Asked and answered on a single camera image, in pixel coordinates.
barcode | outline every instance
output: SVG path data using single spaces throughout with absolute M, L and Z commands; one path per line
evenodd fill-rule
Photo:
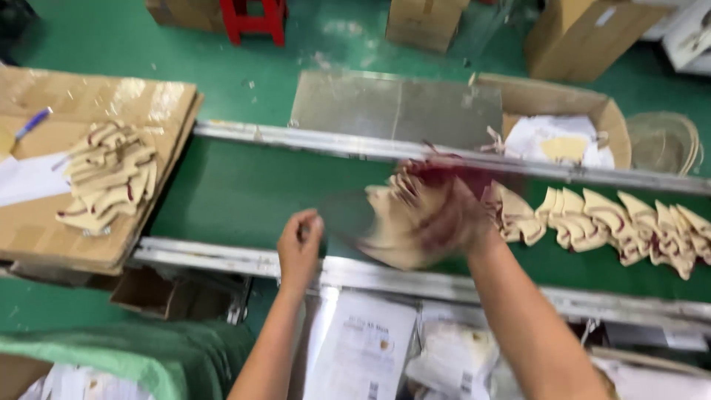
M 378 383 L 371 382 L 368 388 L 368 400 L 378 400 Z
M 464 371 L 464 373 L 461 375 L 461 386 L 459 387 L 459 389 L 466 394 L 471 394 L 472 380 L 474 380 L 474 377 L 467 371 Z

green floor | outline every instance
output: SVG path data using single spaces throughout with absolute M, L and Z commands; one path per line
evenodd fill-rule
M 197 83 L 206 95 L 203 119 L 286 125 L 303 69 L 371 70 L 461 82 L 475 70 L 525 75 L 521 43 L 527 24 L 518 19 L 516 26 L 498 30 L 482 53 L 488 10 L 474 6 L 453 47 L 441 56 L 384 41 L 389 1 L 383 0 L 291 1 L 286 48 L 275 48 L 266 38 L 245 38 L 242 47 L 234 48 L 223 36 L 163 28 L 153 22 L 139 0 L 35 0 L 32 5 L 43 21 L 16 49 L 14 55 L 21 65 Z M 464 67 L 464 58 L 471 61 L 471 67 Z M 626 115 L 657 110 L 686 114 L 699 127 L 702 141 L 709 142 L 711 84 L 669 75 L 650 46 L 632 48 L 598 81 L 586 86 L 614 97 Z M 193 139 L 150 233 L 273 247 L 277 227 L 291 212 L 313 205 L 309 202 L 315 196 L 302 192 L 285 201 L 273 184 L 245 175 L 246 167 L 256 166 L 260 174 L 279 174 L 296 186 L 303 177 L 290 177 L 295 172 L 255 161 L 277 154 L 286 165 L 289 160 L 300 163 L 299 171 L 319 170 L 315 158 L 304 161 L 288 152 Z M 349 160 L 335 163 L 346 168 Z M 364 168 L 367 174 L 360 177 L 332 178 L 347 188 L 387 176 L 387 165 Z M 711 167 L 703 164 L 701 173 L 710 176 Z M 259 191 L 224 190 L 241 184 Z M 265 213 L 270 204 L 274 212 Z M 257 312 L 250 313 L 254 328 L 260 326 L 260 310 L 268 306 L 273 292 L 273 282 L 255 286 L 259 300 L 252 308 Z M 104 293 L 90 290 L 0 280 L 0 330 L 38 330 L 132 317 L 106 300 Z

hand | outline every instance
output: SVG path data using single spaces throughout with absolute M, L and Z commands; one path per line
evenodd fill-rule
M 300 211 L 289 219 L 277 243 L 282 269 L 280 292 L 304 296 L 316 272 L 324 220 L 315 209 Z

